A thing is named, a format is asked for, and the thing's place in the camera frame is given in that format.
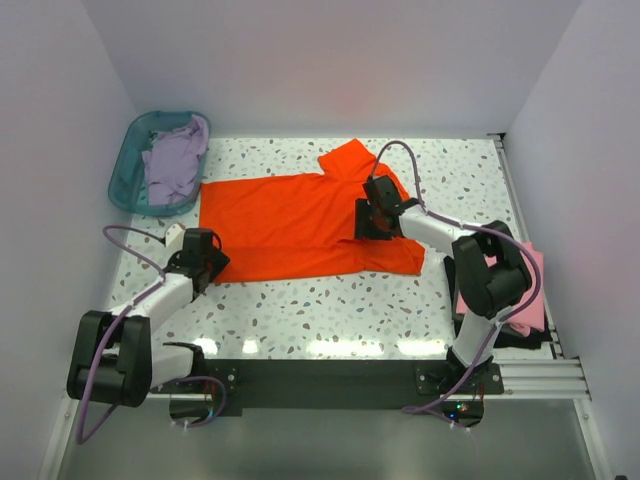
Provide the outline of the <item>orange t shirt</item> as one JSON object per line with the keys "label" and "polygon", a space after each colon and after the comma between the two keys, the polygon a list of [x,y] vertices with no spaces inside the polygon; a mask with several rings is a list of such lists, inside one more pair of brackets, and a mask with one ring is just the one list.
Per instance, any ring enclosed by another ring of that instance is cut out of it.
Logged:
{"label": "orange t shirt", "polygon": [[418,242],[355,237],[356,202],[368,174],[394,172],[358,140],[320,156],[318,163],[318,173],[202,186],[199,225],[219,235],[230,259],[217,282],[421,273],[425,249]]}

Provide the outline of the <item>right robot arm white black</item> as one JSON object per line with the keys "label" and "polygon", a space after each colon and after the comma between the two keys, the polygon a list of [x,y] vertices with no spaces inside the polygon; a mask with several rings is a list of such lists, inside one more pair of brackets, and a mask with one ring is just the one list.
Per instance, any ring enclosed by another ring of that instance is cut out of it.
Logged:
{"label": "right robot arm white black", "polygon": [[445,379],[459,393],[481,380],[506,320],[528,308],[539,294],[540,269],[505,223],[475,225],[428,211],[417,198],[404,200],[388,176],[370,176],[366,197],[356,201],[355,237],[405,238],[446,255],[454,268],[454,289],[467,310],[447,352]]}

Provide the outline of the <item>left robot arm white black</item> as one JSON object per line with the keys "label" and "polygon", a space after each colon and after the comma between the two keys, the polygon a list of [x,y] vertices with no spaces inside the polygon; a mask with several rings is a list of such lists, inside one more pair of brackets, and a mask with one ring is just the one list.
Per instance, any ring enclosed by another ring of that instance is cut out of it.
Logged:
{"label": "left robot arm white black", "polygon": [[137,407],[148,392],[174,382],[200,390],[207,368],[200,346],[167,342],[155,347],[153,333],[174,313],[204,294],[230,263],[219,235],[188,228],[178,235],[167,265],[147,290],[109,311],[90,310],[79,323],[66,382],[69,397],[85,393],[93,402]]}

